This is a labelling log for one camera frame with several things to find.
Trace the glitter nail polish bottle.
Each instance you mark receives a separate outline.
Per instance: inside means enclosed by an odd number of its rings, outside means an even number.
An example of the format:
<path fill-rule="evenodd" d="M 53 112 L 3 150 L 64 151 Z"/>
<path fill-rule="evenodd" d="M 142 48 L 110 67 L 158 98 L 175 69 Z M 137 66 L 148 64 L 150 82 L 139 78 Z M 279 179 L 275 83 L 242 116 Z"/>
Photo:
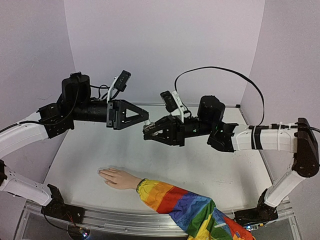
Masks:
<path fill-rule="evenodd" d="M 150 124 L 145 124 L 143 126 L 142 132 L 144 135 L 150 135 L 152 137 L 155 137 L 159 134 L 158 130 L 157 131 L 154 130 L 155 127 L 156 127 L 156 125 L 154 122 L 151 122 Z"/>

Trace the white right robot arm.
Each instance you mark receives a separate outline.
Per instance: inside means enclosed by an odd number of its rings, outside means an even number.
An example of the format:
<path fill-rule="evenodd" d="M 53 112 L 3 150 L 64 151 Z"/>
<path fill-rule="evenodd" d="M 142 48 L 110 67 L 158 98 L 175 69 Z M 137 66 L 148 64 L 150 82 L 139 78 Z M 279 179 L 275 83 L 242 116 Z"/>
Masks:
<path fill-rule="evenodd" d="M 207 144 L 222 153 L 259 152 L 272 184 L 263 191 L 256 207 L 235 212 L 235 221 L 242 226 L 276 220 L 278 205 L 320 170 L 317 129 L 303 117 L 287 124 L 226 123 L 226 107 L 213 95 L 200 99 L 196 116 L 191 116 L 176 92 L 163 92 L 161 98 L 168 115 L 145 122 L 145 140 L 182 147 L 188 138 L 207 136 Z"/>

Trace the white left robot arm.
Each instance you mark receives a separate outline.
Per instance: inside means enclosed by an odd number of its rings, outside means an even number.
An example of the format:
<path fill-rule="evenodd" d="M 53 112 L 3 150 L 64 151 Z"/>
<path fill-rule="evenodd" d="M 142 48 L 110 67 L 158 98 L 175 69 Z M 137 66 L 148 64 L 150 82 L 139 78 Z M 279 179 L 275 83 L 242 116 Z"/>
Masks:
<path fill-rule="evenodd" d="M 117 99 L 127 87 L 131 74 L 123 70 L 116 76 L 103 98 L 92 96 L 90 77 L 72 73 L 61 83 L 58 100 L 39 108 L 26 118 L 0 131 L 0 189 L 40 206 L 45 217 L 81 223 L 85 210 L 65 202 L 58 187 L 31 175 L 42 174 L 48 162 L 40 162 L 39 142 L 61 136 L 75 128 L 76 121 L 104 123 L 123 130 L 146 121 L 146 110 Z"/>

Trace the mannequin hand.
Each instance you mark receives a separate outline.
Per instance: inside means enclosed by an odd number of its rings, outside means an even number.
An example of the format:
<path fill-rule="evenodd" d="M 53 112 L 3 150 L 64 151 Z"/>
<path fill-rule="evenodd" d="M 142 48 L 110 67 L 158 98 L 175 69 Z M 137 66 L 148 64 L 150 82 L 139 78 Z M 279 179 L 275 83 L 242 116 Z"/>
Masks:
<path fill-rule="evenodd" d="M 116 168 L 101 169 L 98 174 L 108 186 L 118 190 L 135 190 L 142 181 L 141 178 Z"/>

